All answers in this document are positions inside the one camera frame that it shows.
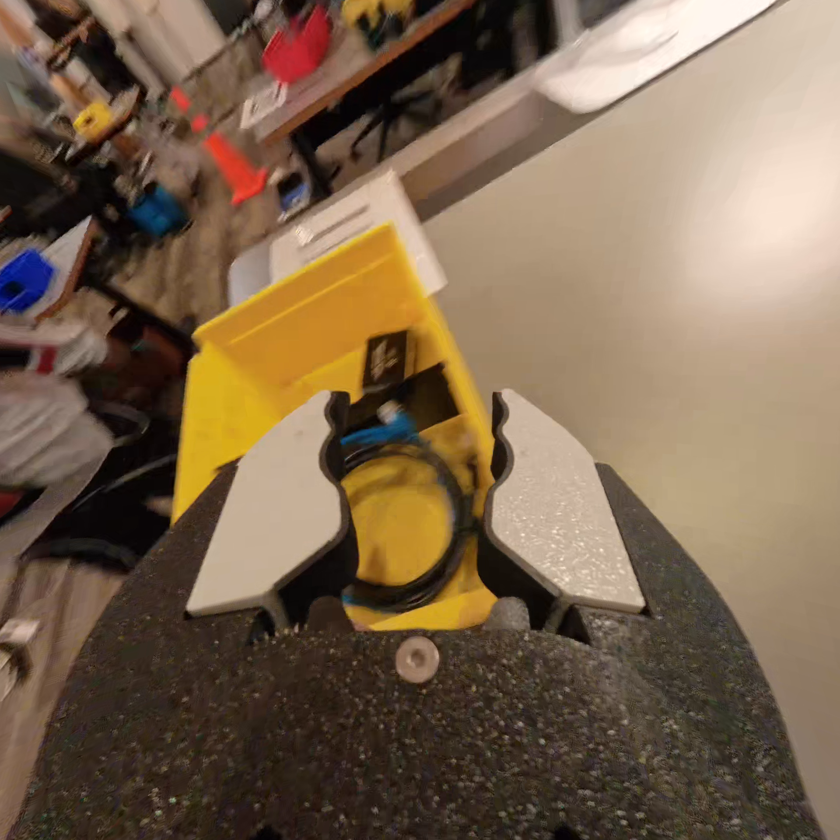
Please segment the printed paper sheet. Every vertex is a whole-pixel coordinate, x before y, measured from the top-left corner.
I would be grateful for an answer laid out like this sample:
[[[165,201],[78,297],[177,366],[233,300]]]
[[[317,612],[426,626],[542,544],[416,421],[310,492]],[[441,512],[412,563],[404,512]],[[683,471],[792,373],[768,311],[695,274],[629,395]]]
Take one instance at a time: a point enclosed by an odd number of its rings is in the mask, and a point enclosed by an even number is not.
[[[292,221],[269,246],[269,284],[383,225],[394,228],[426,293],[434,295],[444,289],[448,281],[443,268],[393,171]]]

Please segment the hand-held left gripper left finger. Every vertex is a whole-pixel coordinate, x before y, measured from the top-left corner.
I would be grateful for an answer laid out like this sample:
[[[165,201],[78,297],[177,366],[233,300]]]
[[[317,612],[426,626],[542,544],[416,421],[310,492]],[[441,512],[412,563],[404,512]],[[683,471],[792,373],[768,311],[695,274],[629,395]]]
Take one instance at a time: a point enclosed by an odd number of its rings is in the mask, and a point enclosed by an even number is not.
[[[354,582],[360,550],[342,486],[349,410],[347,392],[319,392],[239,460],[185,604],[189,617],[260,610],[286,629]]]

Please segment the wooden work table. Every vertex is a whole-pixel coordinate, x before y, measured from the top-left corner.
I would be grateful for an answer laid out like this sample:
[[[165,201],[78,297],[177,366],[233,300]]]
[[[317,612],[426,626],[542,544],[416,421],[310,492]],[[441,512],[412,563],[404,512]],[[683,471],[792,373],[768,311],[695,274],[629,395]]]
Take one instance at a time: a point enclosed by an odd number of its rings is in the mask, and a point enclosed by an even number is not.
[[[471,1],[438,3],[427,14],[415,17],[400,38],[389,41],[376,51],[365,44],[361,32],[347,29],[344,34],[334,37],[319,68],[310,76],[285,87],[286,96],[282,103],[264,112],[250,129],[251,134],[261,144],[284,140],[474,4]]]

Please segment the small yellow bin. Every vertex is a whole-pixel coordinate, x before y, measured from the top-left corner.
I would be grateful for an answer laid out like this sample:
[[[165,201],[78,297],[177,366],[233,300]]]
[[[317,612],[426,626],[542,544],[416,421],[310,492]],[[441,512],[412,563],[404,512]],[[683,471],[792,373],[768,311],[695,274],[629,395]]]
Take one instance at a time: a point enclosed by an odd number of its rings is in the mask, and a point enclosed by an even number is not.
[[[415,4],[414,1],[343,1],[340,12],[348,27],[373,30],[389,16],[402,24],[409,21]]]

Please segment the teal floor crate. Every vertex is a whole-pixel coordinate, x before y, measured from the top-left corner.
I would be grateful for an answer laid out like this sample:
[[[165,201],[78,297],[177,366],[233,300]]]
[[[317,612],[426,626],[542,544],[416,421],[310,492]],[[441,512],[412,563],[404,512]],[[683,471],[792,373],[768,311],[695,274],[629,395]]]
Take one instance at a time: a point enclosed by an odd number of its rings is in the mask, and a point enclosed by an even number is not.
[[[192,219],[163,186],[155,181],[141,188],[128,208],[129,220],[154,239],[177,235],[188,229]]]

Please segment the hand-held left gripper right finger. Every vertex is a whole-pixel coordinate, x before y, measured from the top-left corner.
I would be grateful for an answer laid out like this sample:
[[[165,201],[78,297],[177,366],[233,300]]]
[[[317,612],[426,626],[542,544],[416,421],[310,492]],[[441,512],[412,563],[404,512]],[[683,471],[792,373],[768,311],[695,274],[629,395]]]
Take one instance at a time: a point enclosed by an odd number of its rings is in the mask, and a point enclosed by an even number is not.
[[[642,616],[647,604],[588,450],[524,396],[492,396],[492,482],[477,572],[497,598],[486,628],[557,631],[575,607]]]

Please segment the yellow plastic bin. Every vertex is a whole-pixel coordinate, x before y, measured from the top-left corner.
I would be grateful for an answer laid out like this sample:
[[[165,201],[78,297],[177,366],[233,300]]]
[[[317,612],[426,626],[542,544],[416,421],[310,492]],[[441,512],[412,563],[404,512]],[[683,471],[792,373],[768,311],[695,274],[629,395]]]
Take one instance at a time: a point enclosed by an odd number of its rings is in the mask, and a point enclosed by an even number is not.
[[[491,483],[489,419],[454,334],[392,226],[339,247],[196,331],[173,517],[184,518],[214,474],[233,481],[239,460],[317,393],[347,392],[351,406],[361,397],[367,340],[406,329],[446,362],[459,415],[422,432],[406,420],[369,432],[344,429],[342,486],[360,564],[339,599],[374,628],[418,627],[428,617],[431,627],[465,627],[493,600],[476,569]]]

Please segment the red plastic bin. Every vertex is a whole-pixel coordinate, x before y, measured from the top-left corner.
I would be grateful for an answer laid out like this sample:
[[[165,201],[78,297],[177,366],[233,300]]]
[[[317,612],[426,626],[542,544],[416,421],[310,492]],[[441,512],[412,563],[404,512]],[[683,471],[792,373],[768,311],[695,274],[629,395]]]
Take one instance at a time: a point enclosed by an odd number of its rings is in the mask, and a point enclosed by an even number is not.
[[[290,86],[320,68],[332,38],[330,12],[321,3],[310,3],[270,38],[262,52],[262,69],[278,84]]]

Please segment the orange traffic cone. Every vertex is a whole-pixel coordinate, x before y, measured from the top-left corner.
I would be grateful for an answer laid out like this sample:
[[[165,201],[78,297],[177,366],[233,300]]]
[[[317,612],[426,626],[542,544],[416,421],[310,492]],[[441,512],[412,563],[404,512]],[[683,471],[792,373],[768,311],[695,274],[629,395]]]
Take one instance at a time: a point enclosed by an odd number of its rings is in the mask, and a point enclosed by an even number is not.
[[[221,133],[213,131],[208,134],[203,140],[203,147],[227,184],[233,206],[240,206],[264,191],[268,181],[267,169],[254,166]]]

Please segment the small blue bin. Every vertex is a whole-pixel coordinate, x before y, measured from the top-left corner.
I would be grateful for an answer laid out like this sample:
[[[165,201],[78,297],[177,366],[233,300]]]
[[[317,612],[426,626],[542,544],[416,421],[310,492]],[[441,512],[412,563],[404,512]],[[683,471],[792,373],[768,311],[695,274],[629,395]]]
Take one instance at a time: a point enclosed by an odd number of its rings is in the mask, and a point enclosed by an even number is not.
[[[57,268],[34,248],[27,248],[1,268],[1,313],[20,314],[47,293]]]

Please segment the black network adapter box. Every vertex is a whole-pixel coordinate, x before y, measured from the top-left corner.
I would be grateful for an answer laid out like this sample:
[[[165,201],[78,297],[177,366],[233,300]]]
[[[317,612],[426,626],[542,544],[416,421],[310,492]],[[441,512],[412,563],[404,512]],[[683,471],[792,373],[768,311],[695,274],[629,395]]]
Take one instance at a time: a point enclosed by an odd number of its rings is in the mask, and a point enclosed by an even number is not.
[[[402,420],[422,432],[457,415],[445,360],[428,355],[414,331],[367,340],[361,397],[350,406],[346,434],[377,431]]]

